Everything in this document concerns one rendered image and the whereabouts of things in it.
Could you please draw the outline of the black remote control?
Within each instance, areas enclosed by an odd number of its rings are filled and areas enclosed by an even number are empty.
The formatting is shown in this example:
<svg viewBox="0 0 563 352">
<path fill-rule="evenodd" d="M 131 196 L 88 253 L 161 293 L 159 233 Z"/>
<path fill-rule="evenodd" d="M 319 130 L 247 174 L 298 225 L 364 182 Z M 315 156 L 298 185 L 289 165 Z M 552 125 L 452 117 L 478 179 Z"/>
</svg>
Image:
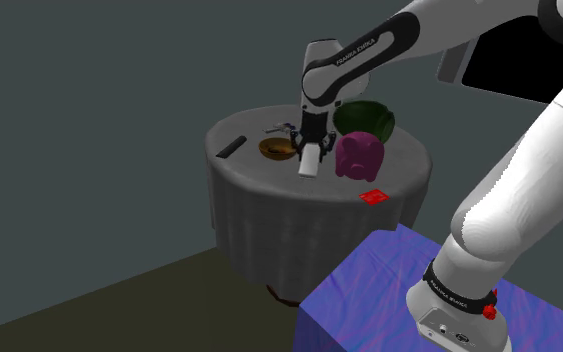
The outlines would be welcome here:
<svg viewBox="0 0 563 352">
<path fill-rule="evenodd" d="M 247 137 L 240 135 L 231 141 L 227 146 L 225 146 L 221 151 L 216 154 L 217 158 L 227 159 L 230 157 L 237 149 L 239 149 L 245 142 Z"/>
</svg>

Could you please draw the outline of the magenta elephant figure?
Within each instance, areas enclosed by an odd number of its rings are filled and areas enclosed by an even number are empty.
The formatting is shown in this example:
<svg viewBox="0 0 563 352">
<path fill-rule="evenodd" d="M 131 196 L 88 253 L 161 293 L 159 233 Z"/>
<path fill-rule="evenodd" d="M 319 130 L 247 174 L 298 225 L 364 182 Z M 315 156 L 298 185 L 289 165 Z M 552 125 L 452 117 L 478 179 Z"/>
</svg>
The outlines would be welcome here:
<svg viewBox="0 0 563 352">
<path fill-rule="evenodd" d="M 373 134 L 355 131 L 344 135 L 335 147 L 338 177 L 373 182 L 384 159 L 384 144 Z"/>
</svg>

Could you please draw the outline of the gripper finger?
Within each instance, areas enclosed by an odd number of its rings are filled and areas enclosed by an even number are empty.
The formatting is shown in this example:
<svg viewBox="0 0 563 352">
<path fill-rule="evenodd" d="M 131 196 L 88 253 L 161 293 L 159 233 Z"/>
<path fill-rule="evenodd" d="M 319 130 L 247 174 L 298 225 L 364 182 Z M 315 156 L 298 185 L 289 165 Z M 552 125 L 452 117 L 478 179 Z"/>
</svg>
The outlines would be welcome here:
<svg viewBox="0 0 563 352">
<path fill-rule="evenodd" d="M 296 151 L 298 159 L 302 160 L 302 152 L 307 144 L 306 139 L 302 136 L 302 133 L 298 130 L 291 130 L 289 132 L 291 147 Z"/>
<path fill-rule="evenodd" d="M 326 138 L 319 142 L 320 152 L 319 160 L 322 161 L 323 158 L 332 151 L 337 139 L 337 133 L 335 131 L 330 131 Z"/>
</svg>

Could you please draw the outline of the brown bowl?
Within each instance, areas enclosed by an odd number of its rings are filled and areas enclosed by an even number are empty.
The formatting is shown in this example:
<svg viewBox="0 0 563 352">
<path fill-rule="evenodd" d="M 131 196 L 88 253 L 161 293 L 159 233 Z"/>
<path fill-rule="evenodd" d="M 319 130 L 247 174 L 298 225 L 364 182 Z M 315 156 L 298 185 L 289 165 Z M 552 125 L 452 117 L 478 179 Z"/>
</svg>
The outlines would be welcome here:
<svg viewBox="0 0 563 352">
<path fill-rule="evenodd" d="M 271 137 L 262 140 L 258 145 L 258 149 L 264 157 L 275 161 L 288 160 L 297 153 L 291 140 L 281 137 Z"/>
</svg>

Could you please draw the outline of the red flat card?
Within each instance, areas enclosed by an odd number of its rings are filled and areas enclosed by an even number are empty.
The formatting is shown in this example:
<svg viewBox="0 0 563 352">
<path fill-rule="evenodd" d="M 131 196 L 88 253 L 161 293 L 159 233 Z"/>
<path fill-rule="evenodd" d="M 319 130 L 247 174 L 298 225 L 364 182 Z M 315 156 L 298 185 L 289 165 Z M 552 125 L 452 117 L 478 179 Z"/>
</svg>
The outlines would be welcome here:
<svg viewBox="0 0 563 352">
<path fill-rule="evenodd" d="M 359 195 L 366 204 L 372 206 L 389 199 L 389 196 L 379 189 L 373 189 Z"/>
</svg>

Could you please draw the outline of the round table with grey cloth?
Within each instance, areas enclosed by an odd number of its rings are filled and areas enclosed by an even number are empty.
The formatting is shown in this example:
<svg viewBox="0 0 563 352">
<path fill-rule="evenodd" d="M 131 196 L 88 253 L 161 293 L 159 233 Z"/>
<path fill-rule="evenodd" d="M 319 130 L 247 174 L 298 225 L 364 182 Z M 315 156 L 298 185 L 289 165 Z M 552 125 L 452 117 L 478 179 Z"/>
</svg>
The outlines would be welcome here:
<svg viewBox="0 0 563 352">
<path fill-rule="evenodd" d="M 298 174 L 299 161 L 264 157 L 263 129 L 300 122 L 295 105 L 235 113 L 206 134 L 208 189 L 218 249 L 249 282 L 281 299 L 303 301 L 370 233 L 412 227 L 428 190 L 432 160 L 401 128 L 384 145 L 373 182 L 340 178 L 328 154 L 316 178 Z M 216 154 L 240 135 L 247 141 L 227 159 Z M 389 199 L 368 205 L 359 195 L 379 189 Z"/>
</svg>

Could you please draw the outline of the black wall screen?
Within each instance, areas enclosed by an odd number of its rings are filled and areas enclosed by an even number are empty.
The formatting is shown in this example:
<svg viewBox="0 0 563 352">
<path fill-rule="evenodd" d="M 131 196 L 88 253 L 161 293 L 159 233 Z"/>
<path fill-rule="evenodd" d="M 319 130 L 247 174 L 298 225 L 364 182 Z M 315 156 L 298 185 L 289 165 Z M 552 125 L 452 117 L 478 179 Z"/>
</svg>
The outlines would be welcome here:
<svg viewBox="0 0 563 352">
<path fill-rule="evenodd" d="M 563 88 L 563 45 L 543 32 L 535 16 L 519 17 L 446 50 L 436 78 L 548 104 Z"/>
</svg>

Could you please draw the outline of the small grey metal tool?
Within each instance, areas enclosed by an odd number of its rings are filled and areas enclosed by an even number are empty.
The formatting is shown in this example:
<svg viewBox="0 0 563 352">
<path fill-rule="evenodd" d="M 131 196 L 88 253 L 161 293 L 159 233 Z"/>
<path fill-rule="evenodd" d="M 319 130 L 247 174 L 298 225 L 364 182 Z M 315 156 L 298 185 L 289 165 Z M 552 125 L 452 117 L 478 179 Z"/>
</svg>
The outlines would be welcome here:
<svg viewBox="0 0 563 352">
<path fill-rule="evenodd" d="M 263 132 L 266 134 L 279 132 L 279 133 L 285 133 L 287 135 L 290 135 L 292 133 L 297 133 L 298 130 L 293 124 L 286 122 L 286 123 L 274 124 L 270 128 L 263 129 Z"/>
</svg>

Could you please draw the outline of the dark green bowl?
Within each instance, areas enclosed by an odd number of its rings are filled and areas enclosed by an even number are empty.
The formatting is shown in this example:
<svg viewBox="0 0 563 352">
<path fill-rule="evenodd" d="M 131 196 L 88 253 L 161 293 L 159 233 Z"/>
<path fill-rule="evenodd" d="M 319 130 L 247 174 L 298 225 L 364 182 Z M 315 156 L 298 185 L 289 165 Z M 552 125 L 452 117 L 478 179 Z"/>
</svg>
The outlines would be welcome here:
<svg viewBox="0 0 563 352">
<path fill-rule="evenodd" d="M 377 101 L 357 100 L 336 108 L 332 118 L 341 135 L 366 132 L 385 144 L 395 127 L 395 115 L 387 106 Z"/>
</svg>

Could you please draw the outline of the blue purple robot stand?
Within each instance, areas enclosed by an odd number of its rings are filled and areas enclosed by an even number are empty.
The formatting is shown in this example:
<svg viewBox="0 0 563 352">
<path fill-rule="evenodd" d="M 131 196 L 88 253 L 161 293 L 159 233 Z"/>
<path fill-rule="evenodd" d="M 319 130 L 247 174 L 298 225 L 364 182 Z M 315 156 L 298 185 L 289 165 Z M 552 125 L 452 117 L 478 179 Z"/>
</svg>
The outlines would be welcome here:
<svg viewBox="0 0 563 352">
<path fill-rule="evenodd" d="M 445 352 L 406 306 L 440 247 L 400 225 L 371 233 L 299 306 L 292 352 Z M 563 311 L 500 280 L 513 352 L 563 352 Z"/>
</svg>

